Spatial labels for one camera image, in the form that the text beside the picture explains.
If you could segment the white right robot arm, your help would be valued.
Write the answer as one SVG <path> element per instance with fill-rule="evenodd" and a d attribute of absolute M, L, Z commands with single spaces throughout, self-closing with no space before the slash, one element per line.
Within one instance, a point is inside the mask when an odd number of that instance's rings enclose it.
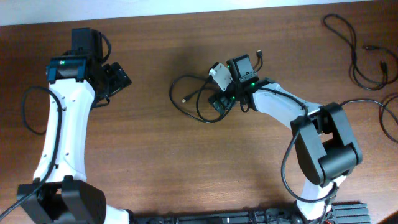
<path fill-rule="evenodd" d="M 305 176 L 301 195 L 294 209 L 284 215 L 268 210 L 268 222 L 277 223 L 361 223 L 368 222 L 363 205 L 334 205 L 341 183 L 363 160 L 358 142 L 343 107 L 338 103 L 320 105 L 305 101 L 269 78 L 260 80 L 248 55 L 216 62 L 208 81 L 220 90 L 208 102 L 221 116 L 238 102 L 243 112 L 250 109 L 268 114 L 292 131 L 292 140 L 281 164 L 281 178 L 286 183 L 285 166 L 295 149 Z"/>

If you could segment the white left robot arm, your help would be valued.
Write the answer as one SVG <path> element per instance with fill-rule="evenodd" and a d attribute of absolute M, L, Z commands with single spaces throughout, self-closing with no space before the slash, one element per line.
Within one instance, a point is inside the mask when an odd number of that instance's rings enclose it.
<path fill-rule="evenodd" d="M 120 64 L 108 64 L 101 32 L 72 30 L 72 47 L 46 68 L 50 108 L 45 142 L 30 184 L 17 202 L 34 223 L 132 223 L 130 210 L 108 205 L 102 190 L 87 183 L 85 141 L 89 113 L 132 83 Z"/>

